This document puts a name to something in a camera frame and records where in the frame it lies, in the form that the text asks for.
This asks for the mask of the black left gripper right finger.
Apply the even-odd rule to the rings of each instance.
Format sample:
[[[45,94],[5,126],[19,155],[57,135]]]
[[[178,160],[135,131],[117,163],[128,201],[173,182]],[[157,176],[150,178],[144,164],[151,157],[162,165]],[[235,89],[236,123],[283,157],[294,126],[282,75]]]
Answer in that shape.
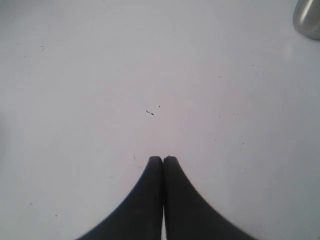
[[[164,218],[168,240],[253,240],[197,192],[178,159],[163,160]]]

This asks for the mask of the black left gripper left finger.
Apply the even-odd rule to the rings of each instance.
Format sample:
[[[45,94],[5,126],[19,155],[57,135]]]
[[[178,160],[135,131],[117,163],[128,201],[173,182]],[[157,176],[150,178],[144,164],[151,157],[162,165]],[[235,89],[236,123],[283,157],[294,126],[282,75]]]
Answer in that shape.
[[[163,224],[163,161],[149,158],[122,203],[80,240],[160,240]]]

